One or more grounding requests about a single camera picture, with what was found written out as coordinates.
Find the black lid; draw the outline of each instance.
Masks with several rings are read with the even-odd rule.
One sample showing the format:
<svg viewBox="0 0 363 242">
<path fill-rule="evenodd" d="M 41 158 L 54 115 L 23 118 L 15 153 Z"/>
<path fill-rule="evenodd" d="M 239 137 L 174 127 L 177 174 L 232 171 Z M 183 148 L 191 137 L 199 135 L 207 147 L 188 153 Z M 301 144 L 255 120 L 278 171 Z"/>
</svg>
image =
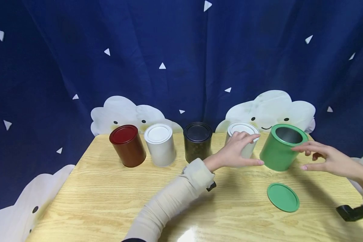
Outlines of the black lid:
<svg viewBox="0 0 363 242">
<path fill-rule="evenodd" d="M 211 128 L 202 122 L 193 122 L 187 125 L 183 131 L 184 137 L 194 143 L 201 143 L 211 138 Z"/>
</svg>

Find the long sleeve shirt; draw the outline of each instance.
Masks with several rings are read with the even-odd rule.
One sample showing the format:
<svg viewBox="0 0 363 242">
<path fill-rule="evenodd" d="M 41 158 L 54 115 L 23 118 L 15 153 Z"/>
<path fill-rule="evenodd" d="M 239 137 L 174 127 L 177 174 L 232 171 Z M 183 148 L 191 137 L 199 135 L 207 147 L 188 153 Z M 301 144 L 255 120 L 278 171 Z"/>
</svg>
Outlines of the long sleeve shirt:
<svg viewBox="0 0 363 242">
<path fill-rule="evenodd" d="M 212 184 L 211 173 L 201 159 L 192 161 L 184 173 L 149 201 L 133 221 L 127 241 L 156 242 L 166 223 L 181 213 L 190 202 Z"/>
</svg>

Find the cylindrical tin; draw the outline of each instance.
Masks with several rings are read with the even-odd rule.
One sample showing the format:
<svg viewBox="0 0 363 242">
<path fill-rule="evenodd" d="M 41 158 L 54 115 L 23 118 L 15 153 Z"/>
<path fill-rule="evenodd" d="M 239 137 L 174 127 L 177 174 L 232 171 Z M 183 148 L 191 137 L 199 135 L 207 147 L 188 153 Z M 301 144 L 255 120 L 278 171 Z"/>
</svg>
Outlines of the cylindrical tin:
<svg viewBox="0 0 363 242">
<path fill-rule="evenodd" d="M 211 128 L 202 122 L 193 122 L 183 131 L 184 151 L 188 163 L 200 158 L 204 160 L 211 155 Z"/>
<path fill-rule="evenodd" d="M 109 140 L 126 167 L 136 167 L 144 162 L 146 153 L 134 125 L 122 125 L 110 134 Z"/>
<path fill-rule="evenodd" d="M 286 171 L 298 155 L 294 146 L 308 141 L 306 133 L 289 124 L 277 124 L 271 129 L 259 157 L 265 166 L 275 171 Z"/>
<path fill-rule="evenodd" d="M 171 127 L 164 123 L 151 125 L 145 130 L 144 139 L 155 165 L 165 167 L 173 163 L 176 150 Z"/>
<path fill-rule="evenodd" d="M 245 122 L 235 122 L 229 125 L 229 127 L 227 128 L 227 135 L 226 135 L 226 143 L 229 140 L 230 137 L 232 137 L 234 132 L 246 132 L 248 134 L 259 134 L 258 128 L 254 127 L 253 125 L 249 124 L 249 123 L 245 123 Z M 250 143 L 247 144 L 241 153 L 241 156 L 245 159 L 249 159 L 252 154 L 253 154 L 253 150 L 254 147 L 256 145 L 256 142 L 258 141 L 259 138 L 254 139 L 254 143 Z"/>
</svg>

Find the cloud cutout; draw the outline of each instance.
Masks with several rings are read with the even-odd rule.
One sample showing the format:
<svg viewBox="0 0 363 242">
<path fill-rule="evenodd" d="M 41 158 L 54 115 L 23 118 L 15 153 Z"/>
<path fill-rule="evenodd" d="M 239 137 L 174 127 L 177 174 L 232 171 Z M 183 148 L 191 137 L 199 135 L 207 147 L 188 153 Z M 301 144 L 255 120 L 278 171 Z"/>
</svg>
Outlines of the cloud cutout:
<svg viewBox="0 0 363 242">
<path fill-rule="evenodd" d="M 1 209 L 0 241 L 25 241 L 73 169 L 74 165 L 67 165 L 54 175 L 38 175 L 13 206 Z"/>
<path fill-rule="evenodd" d="M 144 133 L 156 123 L 168 124 L 174 133 L 183 132 L 180 125 L 166 119 L 160 110 L 149 105 L 137 106 L 122 96 L 111 96 L 103 107 L 94 108 L 90 115 L 93 119 L 90 129 L 94 136 L 110 134 L 115 128 L 126 124 L 135 125 L 139 133 Z"/>
<path fill-rule="evenodd" d="M 312 132 L 316 126 L 314 115 L 316 108 L 305 101 L 292 102 L 284 91 L 270 90 L 261 93 L 253 101 L 235 105 L 220 122 L 215 132 L 227 132 L 233 122 L 251 123 L 260 132 L 270 132 L 278 123 L 294 125 L 301 130 Z"/>
</svg>

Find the wood grain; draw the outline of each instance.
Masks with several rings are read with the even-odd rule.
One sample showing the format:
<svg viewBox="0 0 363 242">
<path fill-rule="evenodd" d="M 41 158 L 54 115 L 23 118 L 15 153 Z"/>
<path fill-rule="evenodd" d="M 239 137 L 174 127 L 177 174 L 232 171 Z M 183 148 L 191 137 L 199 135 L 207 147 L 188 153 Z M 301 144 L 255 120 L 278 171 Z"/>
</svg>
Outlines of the wood grain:
<svg viewBox="0 0 363 242">
<path fill-rule="evenodd" d="M 267 136 L 261 135 L 253 156 L 259 156 Z M 212 151 L 224 141 L 224 133 L 214 133 Z M 126 168 L 108 135 L 95 137 L 27 241 L 121 241 L 143 205 L 187 165 L 183 135 L 174 134 L 174 142 L 177 158 L 171 166 L 156 167 L 144 142 L 144 163 Z M 159 241 L 363 241 L 363 219 L 345 222 L 335 211 L 343 204 L 359 206 L 362 197 L 345 178 L 299 169 L 311 162 L 300 154 L 284 172 L 265 166 L 218 170 L 217 188 L 169 222 Z M 290 186 L 299 210 L 273 206 L 266 195 L 271 183 Z"/>
</svg>

